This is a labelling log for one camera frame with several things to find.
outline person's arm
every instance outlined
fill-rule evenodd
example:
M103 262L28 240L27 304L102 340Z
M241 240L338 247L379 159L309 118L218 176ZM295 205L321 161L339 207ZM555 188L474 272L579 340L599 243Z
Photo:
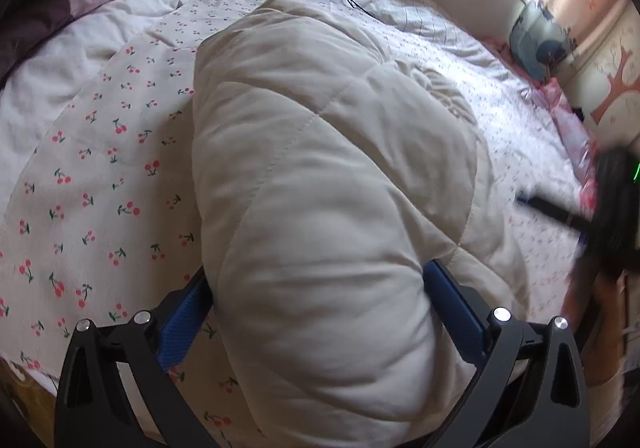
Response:
M622 401L622 329L624 304L622 277L619 285L598 275L593 285L593 296L600 305L602 327L588 352L582 356L584 378L589 393L591 445L599 443L620 417ZM562 314L572 327L579 321L575 306L575 277L571 277Z

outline bed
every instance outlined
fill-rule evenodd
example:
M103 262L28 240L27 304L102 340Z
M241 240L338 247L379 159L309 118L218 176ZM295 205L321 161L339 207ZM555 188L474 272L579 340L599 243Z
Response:
M201 265L191 172L196 50L264 1L110 2L53 37L1 92L0 355L50 391L79 319L124 322ZM580 184L529 85L431 0L355 0L368 14L345 0L296 1L354 20L391 53L455 82L487 141L524 255L527 318L557 313L577 237L513 200L540 187L575 206ZM222 446L273 445L252 418L213 314L169 375ZM123 378L130 390L125 370ZM140 396L129 397L145 431L155 431Z

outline beige curtain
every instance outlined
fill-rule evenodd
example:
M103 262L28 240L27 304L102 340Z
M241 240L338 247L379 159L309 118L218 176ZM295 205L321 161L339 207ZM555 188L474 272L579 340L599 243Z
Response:
M558 69L560 84L569 82L606 39L630 0L545 0L558 23L571 28L577 41L573 56Z

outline orange tree drawing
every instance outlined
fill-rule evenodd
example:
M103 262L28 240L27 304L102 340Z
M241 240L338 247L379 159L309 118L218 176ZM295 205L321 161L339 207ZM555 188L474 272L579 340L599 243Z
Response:
M613 102L620 97L620 95L625 92L638 92L640 94L640 75L638 75L634 81L629 83L625 83L622 79L622 72L625 70L626 62L628 62L632 54L633 51L626 50L621 41L620 63L618 64L616 75L611 76L611 74L607 74L607 80L609 81L609 94L607 94L607 97L605 97L602 102L593 111L591 111L591 117L596 124L600 123L604 113L613 104Z

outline patterned curtain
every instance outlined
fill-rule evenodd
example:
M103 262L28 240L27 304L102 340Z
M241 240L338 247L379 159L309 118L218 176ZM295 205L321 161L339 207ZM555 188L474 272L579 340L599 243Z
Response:
M544 81L569 81L605 40L629 0L537 0L530 2L510 36L519 65Z

